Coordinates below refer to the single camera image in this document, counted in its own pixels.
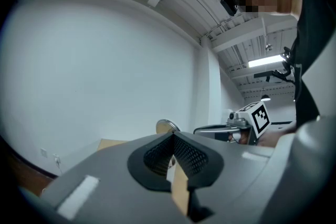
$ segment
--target ceiling lamp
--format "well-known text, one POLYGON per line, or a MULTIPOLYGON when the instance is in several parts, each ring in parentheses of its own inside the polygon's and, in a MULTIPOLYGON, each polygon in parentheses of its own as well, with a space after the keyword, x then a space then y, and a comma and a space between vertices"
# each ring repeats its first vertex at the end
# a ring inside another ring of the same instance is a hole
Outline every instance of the ceiling lamp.
POLYGON ((248 67, 257 67, 262 65, 267 65, 268 63, 281 62, 284 61, 284 58, 280 55, 275 55, 271 57, 261 58, 258 60, 248 62, 248 67))
POLYGON ((264 94, 264 95, 261 97, 260 100, 261 100, 261 101, 269 101, 269 100, 271 100, 271 98, 270 98, 267 94, 264 94))

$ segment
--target black mesh grille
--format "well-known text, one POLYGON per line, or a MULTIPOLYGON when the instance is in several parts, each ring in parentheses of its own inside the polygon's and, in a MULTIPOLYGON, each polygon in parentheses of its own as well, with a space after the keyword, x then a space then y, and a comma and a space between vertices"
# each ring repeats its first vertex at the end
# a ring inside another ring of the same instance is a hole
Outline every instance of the black mesh grille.
POLYGON ((197 174, 208 163, 206 154, 176 135, 168 137, 147 151, 144 155, 144 162, 151 171, 165 177, 173 154, 177 157, 187 177, 197 174))

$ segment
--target power outlet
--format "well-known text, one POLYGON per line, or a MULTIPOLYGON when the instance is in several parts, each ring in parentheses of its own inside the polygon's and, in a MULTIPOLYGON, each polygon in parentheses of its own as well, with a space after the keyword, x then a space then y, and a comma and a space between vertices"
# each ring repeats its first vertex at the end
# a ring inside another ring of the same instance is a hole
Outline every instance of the power outlet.
POLYGON ((41 155, 45 158, 48 158, 47 151, 44 148, 40 148, 41 150, 41 155))
POLYGON ((60 164, 61 163, 61 160, 60 160, 60 158, 59 158, 59 156, 57 154, 53 154, 53 157, 54 157, 54 160, 55 160, 56 164, 60 164))

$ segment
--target wall outlet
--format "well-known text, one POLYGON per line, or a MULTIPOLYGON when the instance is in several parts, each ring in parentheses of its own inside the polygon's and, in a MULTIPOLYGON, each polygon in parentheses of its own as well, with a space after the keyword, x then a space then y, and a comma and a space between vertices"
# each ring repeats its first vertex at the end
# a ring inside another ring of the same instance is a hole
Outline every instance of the wall outlet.
POLYGON ((44 148, 40 148, 41 150, 41 155, 45 158, 48 158, 47 151, 44 148))
POLYGON ((59 158, 59 156, 57 154, 53 154, 53 157, 54 157, 54 160, 55 160, 56 164, 60 164, 61 163, 61 160, 60 160, 60 158, 59 158))

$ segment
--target person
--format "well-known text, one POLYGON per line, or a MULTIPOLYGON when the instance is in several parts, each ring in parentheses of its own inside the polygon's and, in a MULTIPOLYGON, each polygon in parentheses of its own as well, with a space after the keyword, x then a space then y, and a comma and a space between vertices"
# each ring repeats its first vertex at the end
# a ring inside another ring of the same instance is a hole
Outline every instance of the person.
MULTIPOLYGON (((258 145, 275 147, 279 138, 319 115, 316 104, 301 76, 317 59, 335 29, 335 13, 327 0, 236 0, 244 12, 265 12, 272 15, 292 15, 298 20, 297 38, 292 47, 295 71, 296 121, 280 132, 265 132, 258 145)), ((241 135, 240 143, 247 141, 241 135)))

